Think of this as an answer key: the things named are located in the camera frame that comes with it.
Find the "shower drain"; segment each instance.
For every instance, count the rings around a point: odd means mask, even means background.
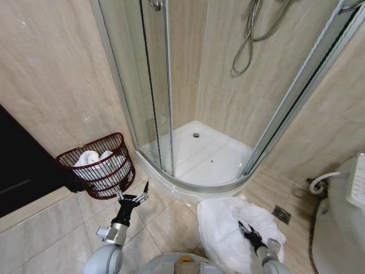
[[[289,224],[291,214],[277,204],[275,205],[273,215],[283,223]]]

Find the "pipe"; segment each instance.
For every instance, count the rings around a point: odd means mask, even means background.
[[[326,173],[326,174],[321,175],[320,177],[315,178],[309,186],[310,192],[313,194],[316,194],[316,195],[321,194],[323,192],[323,190],[325,190],[325,188],[324,188],[324,186],[319,186],[319,189],[316,190],[314,187],[317,185],[317,183],[319,183],[323,179],[333,177],[333,176],[338,176],[340,174],[341,174],[341,172],[331,172],[331,173]]]

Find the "chrome fixture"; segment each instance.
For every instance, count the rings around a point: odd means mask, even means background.
[[[276,31],[276,29],[278,28],[278,26],[280,25],[281,21],[284,18],[284,15],[286,14],[290,4],[293,2],[293,0],[287,0],[287,4],[284,7],[283,11],[281,12],[280,16],[278,17],[278,19],[274,22],[273,26],[267,31],[267,33],[265,33],[263,36],[254,38],[253,37],[253,27],[255,25],[256,19],[258,17],[258,14],[260,12],[263,0],[251,0],[251,12],[249,14],[249,17],[247,19],[247,23],[246,23],[246,37],[243,41],[243,43],[240,45],[240,48],[237,51],[236,56],[233,59],[233,63],[232,63],[232,70],[237,73],[238,75],[243,74],[250,66],[251,64],[251,60],[252,60],[252,55],[253,55],[253,43],[254,42],[259,42],[261,40],[265,40],[266,38],[270,37],[272,34],[274,34],[274,32]],[[249,43],[249,60],[247,62],[247,65],[244,69],[239,70],[236,68],[236,63],[238,61],[238,59],[241,56],[242,50],[245,48],[246,43]]]
[[[159,1],[148,0],[148,4],[155,11],[160,11],[161,10],[161,3]]]
[[[338,14],[343,14],[343,13],[346,13],[348,11],[356,10],[357,8],[359,8],[364,3],[365,3],[365,0],[358,0],[353,4],[343,5]]]

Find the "white toilet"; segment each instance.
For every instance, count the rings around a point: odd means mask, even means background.
[[[319,274],[365,272],[365,211],[346,200],[356,158],[343,163],[330,179],[328,198],[317,212],[313,260]]]

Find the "sliding glass panel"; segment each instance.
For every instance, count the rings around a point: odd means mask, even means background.
[[[163,5],[161,2],[160,6],[152,7],[148,0],[141,0],[161,165],[164,171],[172,175],[167,43]]]
[[[99,0],[137,146],[161,167],[139,1]]]

